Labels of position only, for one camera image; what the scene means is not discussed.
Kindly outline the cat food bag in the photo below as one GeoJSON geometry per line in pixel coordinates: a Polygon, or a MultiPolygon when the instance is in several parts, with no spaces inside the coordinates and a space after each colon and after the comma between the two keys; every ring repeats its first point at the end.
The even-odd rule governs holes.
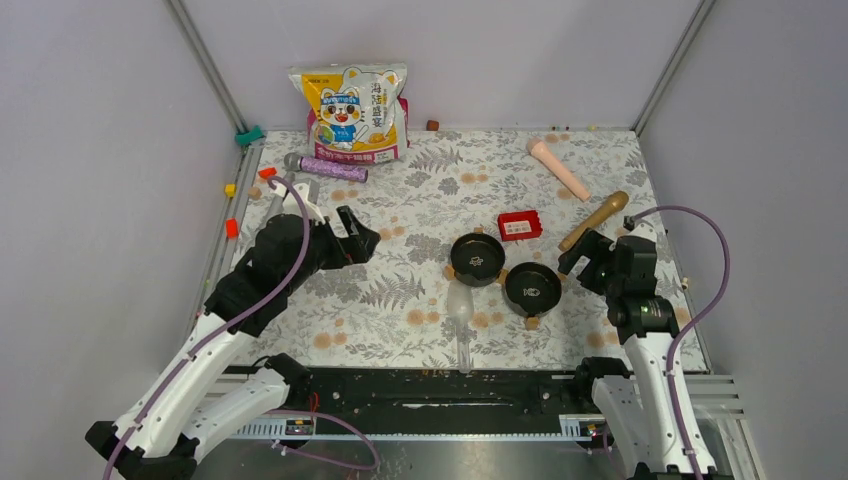
{"type": "Polygon", "coordinates": [[[310,107],[310,155],[366,166],[406,155],[405,63],[292,67],[288,76],[310,107]]]}

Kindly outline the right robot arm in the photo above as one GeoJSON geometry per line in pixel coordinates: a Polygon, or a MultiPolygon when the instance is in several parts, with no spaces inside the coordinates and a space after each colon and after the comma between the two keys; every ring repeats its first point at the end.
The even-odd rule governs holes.
{"type": "Polygon", "coordinates": [[[688,393],[674,308],[657,292],[654,228],[641,223],[617,240],[588,229],[560,256],[560,272],[582,258],[588,262],[576,279],[604,299],[627,358],[583,359],[575,402],[603,414],[628,478],[722,478],[688,393]]]}

